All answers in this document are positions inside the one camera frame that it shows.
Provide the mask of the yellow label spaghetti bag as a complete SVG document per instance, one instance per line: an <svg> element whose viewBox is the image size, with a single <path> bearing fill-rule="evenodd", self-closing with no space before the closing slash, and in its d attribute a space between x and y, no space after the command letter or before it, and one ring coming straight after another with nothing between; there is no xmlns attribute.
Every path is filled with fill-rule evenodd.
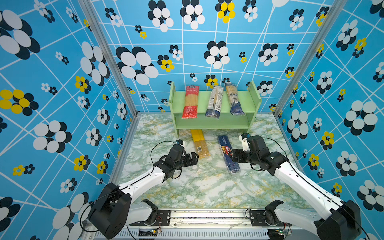
<svg viewBox="0 0 384 240"><path fill-rule="evenodd" d="M202 130L191 130L196 153L199 157L206 158L210 156L208 146Z"/></svg>

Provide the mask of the dark blue spaghetti box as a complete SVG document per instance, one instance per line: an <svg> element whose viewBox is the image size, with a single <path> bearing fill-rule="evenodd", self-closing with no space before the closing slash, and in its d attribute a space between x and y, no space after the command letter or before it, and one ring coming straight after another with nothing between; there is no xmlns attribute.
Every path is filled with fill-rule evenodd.
<svg viewBox="0 0 384 240"><path fill-rule="evenodd" d="M227 170L230 174L239 173L241 171L238 163L235 163L230 156L230 152L233 150L229 138L227 135L218 136L218 141L222 150Z"/></svg>

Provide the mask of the clear blue-end spaghetti bag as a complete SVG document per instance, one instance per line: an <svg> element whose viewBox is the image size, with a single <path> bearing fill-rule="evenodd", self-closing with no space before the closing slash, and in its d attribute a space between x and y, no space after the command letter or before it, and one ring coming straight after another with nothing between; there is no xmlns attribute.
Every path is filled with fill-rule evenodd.
<svg viewBox="0 0 384 240"><path fill-rule="evenodd" d="M244 116L245 113L242 110L239 100L238 90L236 85L231 82L225 83L228 100L230 103L230 113L234 116Z"/></svg>

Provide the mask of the red spaghetti bag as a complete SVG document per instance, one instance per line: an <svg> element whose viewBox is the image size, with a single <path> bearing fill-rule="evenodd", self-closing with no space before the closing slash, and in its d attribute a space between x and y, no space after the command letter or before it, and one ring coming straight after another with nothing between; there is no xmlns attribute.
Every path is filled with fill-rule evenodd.
<svg viewBox="0 0 384 240"><path fill-rule="evenodd" d="M182 119L195 119L198 117L199 90L199 86L187 86Z"/></svg>

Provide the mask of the blue label spaghetti bag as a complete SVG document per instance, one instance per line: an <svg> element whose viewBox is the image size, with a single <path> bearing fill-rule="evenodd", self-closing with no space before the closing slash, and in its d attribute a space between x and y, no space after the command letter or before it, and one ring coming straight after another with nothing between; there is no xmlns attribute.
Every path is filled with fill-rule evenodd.
<svg viewBox="0 0 384 240"><path fill-rule="evenodd" d="M208 101L208 106L205 114L206 117L211 117L215 119L220 118L223 93L224 93L223 87L215 86L213 88Z"/></svg>

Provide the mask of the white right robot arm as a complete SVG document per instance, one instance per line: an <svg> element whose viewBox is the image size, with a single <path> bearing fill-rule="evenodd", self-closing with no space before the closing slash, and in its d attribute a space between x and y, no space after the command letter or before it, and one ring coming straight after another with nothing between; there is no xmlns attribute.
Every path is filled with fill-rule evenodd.
<svg viewBox="0 0 384 240"><path fill-rule="evenodd" d="M267 224L294 225L321 240L355 240L364 232L361 210L355 202L345 202L334 196L300 173L285 155L270 152L263 137L245 133L239 139L242 149L229 152L233 162L259 166L261 171L268 172L290 186L314 209L313 212L306 211L275 200L265 208Z"/></svg>

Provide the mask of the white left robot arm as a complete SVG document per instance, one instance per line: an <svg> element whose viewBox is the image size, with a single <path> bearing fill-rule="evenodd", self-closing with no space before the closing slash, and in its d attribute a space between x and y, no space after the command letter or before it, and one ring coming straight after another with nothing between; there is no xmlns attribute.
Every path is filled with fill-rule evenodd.
<svg viewBox="0 0 384 240"><path fill-rule="evenodd" d="M198 164L199 155L188 154L184 146L176 142L167 155L153 163L143 175L119 186L114 183L103 188L92 203L88 220L108 240L116 237L128 225L141 222L152 225L158 218L158 207L149 200L138 204L134 201L155 186L171 179L176 171Z"/></svg>

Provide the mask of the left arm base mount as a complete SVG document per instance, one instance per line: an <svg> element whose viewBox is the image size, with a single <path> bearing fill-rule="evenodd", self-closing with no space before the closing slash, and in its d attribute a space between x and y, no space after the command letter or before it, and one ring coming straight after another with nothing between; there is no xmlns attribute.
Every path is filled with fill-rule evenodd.
<svg viewBox="0 0 384 240"><path fill-rule="evenodd" d="M158 207L149 200L143 200L138 204L133 204L127 218L130 226L169 226L171 219L170 210L159 210Z"/></svg>

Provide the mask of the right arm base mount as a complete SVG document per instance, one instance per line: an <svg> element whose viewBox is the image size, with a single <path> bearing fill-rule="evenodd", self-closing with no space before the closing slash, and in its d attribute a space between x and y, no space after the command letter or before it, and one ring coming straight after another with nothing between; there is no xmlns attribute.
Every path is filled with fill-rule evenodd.
<svg viewBox="0 0 384 240"><path fill-rule="evenodd" d="M264 210L251 210L247 209L245 212L246 218L251 221L253 227L275 227L275 226L289 226L292 224L280 221L275 213L276 208L283 204L281 200L274 200L268 204Z"/></svg>

